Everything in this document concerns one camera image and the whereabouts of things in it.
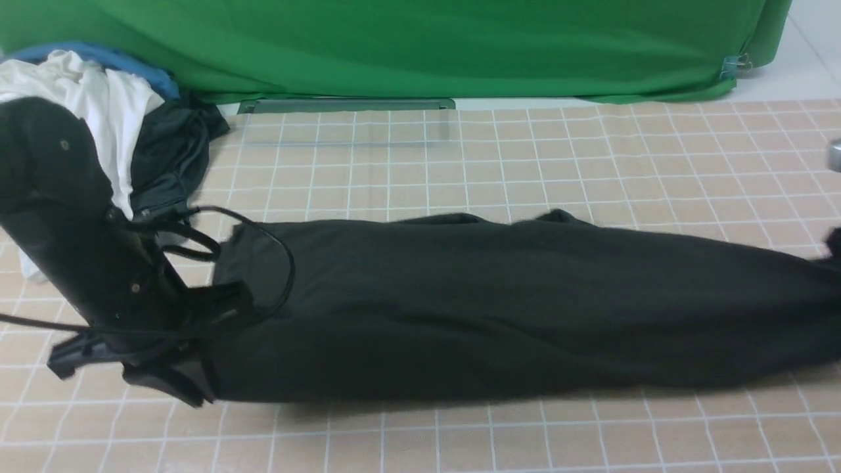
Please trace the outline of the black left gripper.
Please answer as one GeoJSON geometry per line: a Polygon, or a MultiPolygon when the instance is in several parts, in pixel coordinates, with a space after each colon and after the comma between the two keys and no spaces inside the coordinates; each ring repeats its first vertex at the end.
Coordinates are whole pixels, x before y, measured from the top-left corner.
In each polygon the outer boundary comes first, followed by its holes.
{"type": "Polygon", "coordinates": [[[110,209],[100,222],[57,217],[46,244],[46,275],[86,324],[55,345],[48,367],[68,379],[97,363],[120,363],[128,384],[201,407],[216,400],[206,341],[253,312],[243,282],[189,288],[166,254],[215,261],[220,245],[187,213],[127,221],[110,209]]]}

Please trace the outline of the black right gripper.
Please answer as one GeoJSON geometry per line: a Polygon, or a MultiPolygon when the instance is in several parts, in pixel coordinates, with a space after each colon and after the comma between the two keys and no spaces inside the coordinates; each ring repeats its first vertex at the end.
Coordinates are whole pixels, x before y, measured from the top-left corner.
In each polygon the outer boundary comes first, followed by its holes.
{"type": "Polygon", "coordinates": [[[841,228],[835,227],[826,236],[825,246],[829,251],[829,257],[835,260],[841,258],[841,228]]]}

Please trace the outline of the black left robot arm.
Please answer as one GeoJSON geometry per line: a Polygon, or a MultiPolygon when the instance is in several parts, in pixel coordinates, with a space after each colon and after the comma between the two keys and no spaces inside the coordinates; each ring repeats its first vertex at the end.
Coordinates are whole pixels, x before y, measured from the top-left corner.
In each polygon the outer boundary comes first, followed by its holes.
{"type": "Polygon", "coordinates": [[[187,287],[154,234],[114,206],[87,123],[59,104],[2,104],[2,228],[86,321],[51,350],[60,379],[120,363],[133,386],[192,407],[216,400],[197,332],[214,309],[234,308],[243,287],[187,287]]]}

